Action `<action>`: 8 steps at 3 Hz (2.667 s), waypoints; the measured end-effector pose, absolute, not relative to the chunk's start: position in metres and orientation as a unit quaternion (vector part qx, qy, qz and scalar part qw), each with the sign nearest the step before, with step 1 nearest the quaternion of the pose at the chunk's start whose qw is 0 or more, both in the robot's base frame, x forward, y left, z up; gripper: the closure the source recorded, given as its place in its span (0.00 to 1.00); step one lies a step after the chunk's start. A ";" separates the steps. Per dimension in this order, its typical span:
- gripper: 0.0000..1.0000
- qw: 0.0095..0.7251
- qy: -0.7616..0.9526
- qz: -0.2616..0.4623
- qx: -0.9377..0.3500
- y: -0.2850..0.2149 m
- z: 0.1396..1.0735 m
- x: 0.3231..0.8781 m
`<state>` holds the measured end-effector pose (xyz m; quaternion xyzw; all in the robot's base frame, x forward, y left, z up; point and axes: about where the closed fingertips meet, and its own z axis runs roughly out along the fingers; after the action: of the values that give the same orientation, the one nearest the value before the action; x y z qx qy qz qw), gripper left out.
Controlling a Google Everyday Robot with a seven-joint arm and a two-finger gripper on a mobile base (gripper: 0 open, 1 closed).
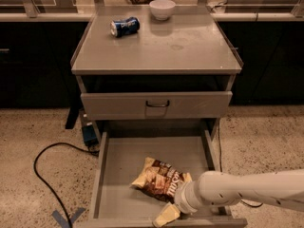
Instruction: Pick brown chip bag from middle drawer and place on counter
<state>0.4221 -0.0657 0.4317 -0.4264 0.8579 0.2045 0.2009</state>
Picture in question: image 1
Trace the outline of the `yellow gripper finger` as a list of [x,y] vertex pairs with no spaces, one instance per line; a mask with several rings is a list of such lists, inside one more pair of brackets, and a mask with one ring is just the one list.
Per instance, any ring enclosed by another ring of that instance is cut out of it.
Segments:
[[181,211],[178,207],[175,204],[168,202],[154,219],[153,225],[157,228],[163,227],[165,224],[178,219],[180,215]]

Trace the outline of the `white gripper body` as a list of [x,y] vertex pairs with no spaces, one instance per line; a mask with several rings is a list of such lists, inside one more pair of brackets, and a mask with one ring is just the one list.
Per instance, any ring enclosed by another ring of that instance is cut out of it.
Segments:
[[205,204],[203,182],[195,180],[180,184],[174,202],[182,213],[196,213]]

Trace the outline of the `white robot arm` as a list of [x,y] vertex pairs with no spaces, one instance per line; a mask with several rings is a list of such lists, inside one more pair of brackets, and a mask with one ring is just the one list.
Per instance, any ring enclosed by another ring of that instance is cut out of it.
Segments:
[[205,206],[231,206],[241,200],[304,211],[304,170],[235,176],[206,171],[197,180],[180,182],[173,204],[166,204],[153,221],[155,227],[193,214]]

